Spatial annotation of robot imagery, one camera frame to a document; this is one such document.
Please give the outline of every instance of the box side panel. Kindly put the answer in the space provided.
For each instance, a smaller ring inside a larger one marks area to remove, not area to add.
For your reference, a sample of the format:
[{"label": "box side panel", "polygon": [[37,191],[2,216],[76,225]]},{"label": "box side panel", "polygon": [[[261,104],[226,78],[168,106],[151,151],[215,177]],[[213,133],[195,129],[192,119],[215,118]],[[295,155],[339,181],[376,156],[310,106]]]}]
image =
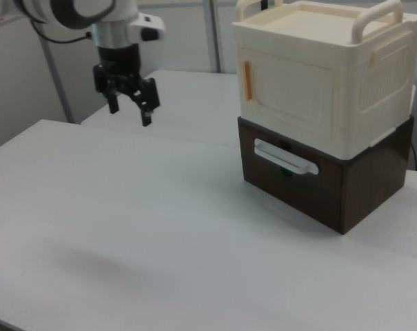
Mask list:
[{"label": "box side panel", "polygon": [[414,118],[348,161],[343,173],[340,232],[345,234],[404,185]]}]

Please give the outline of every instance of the cable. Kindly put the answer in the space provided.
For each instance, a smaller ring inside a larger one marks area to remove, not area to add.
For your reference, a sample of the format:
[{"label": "cable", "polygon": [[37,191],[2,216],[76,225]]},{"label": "cable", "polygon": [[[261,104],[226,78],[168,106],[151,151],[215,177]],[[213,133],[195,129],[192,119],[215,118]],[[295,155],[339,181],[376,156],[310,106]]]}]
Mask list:
[{"label": "cable", "polygon": [[412,152],[414,153],[414,160],[415,160],[415,171],[417,171],[417,159],[416,159],[416,152],[413,143],[410,143],[410,147],[412,148]]},{"label": "cable", "polygon": [[68,44],[68,43],[77,43],[78,41],[82,41],[82,40],[86,40],[86,39],[91,39],[92,38],[92,34],[90,32],[87,32],[84,37],[76,38],[76,39],[72,39],[72,40],[60,41],[60,40],[51,39],[51,38],[45,36],[44,33],[42,33],[40,30],[38,30],[38,28],[35,25],[35,23],[38,23],[38,22],[36,22],[36,21],[34,21],[32,19],[30,20],[30,25],[34,28],[35,32],[41,38],[43,38],[44,40],[47,40],[47,41],[49,41],[51,43],[58,43],[58,44],[61,44],[61,45],[65,45],[65,44]]}]

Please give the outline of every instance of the black cable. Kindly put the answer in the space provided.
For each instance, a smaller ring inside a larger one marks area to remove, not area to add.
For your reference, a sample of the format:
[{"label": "black cable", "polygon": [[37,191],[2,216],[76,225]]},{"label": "black cable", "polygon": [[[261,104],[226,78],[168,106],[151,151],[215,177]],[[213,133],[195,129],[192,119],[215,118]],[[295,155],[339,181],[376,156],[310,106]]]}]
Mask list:
[{"label": "black cable", "polygon": [[416,159],[416,151],[413,143],[410,143],[410,147],[412,148],[412,152],[414,153],[414,160],[415,160],[415,171],[417,171],[417,159]]},{"label": "black cable", "polygon": [[29,10],[26,8],[26,6],[23,3],[23,0],[14,0],[15,5],[22,11],[24,14],[26,14],[27,17],[30,17],[31,20],[36,21],[37,23],[44,23],[43,21],[40,21],[35,16],[30,14]]},{"label": "black cable", "polygon": [[61,44],[61,45],[65,45],[65,44],[68,44],[68,43],[77,43],[78,41],[82,41],[82,40],[86,40],[86,39],[91,39],[92,38],[92,34],[90,32],[87,32],[84,37],[76,38],[76,39],[72,39],[72,40],[60,41],[60,40],[51,39],[51,38],[45,36],[44,33],[42,33],[40,30],[38,30],[38,28],[35,25],[35,23],[38,23],[38,22],[36,22],[36,21],[34,21],[32,19],[30,20],[30,25],[34,28],[35,32],[41,38],[43,38],[44,40],[47,40],[47,41],[49,41],[51,43],[58,43],[58,44]]}]

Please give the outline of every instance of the background table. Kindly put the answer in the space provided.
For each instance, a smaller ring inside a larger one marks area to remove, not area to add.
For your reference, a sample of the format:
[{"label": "background table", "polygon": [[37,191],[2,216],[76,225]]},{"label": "background table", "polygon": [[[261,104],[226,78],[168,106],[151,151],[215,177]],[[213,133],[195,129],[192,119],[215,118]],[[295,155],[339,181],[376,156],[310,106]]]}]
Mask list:
[{"label": "background table", "polygon": [[240,146],[237,118],[241,105],[235,74],[159,70],[149,77],[156,80],[161,106],[154,111],[153,123],[148,127],[142,126],[139,108],[125,95],[118,97],[119,112],[110,114],[104,106],[82,125]]},{"label": "background table", "polygon": [[341,236],[238,148],[42,121],[0,148],[0,319],[51,330],[417,330],[417,172]]}]

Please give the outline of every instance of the plastic box lid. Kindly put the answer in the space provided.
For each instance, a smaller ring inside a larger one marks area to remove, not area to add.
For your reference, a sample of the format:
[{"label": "plastic box lid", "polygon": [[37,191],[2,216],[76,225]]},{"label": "plastic box lid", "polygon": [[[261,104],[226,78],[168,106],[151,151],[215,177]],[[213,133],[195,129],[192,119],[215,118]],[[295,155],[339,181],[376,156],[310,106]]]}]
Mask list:
[{"label": "plastic box lid", "polygon": [[341,46],[358,45],[391,26],[417,21],[417,14],[403,15],[403,5],[398,0],[370,9],[297,1],[246,19],[244,9],[256,1],[240,2],[243,7],[236,7],[235,25]]}]

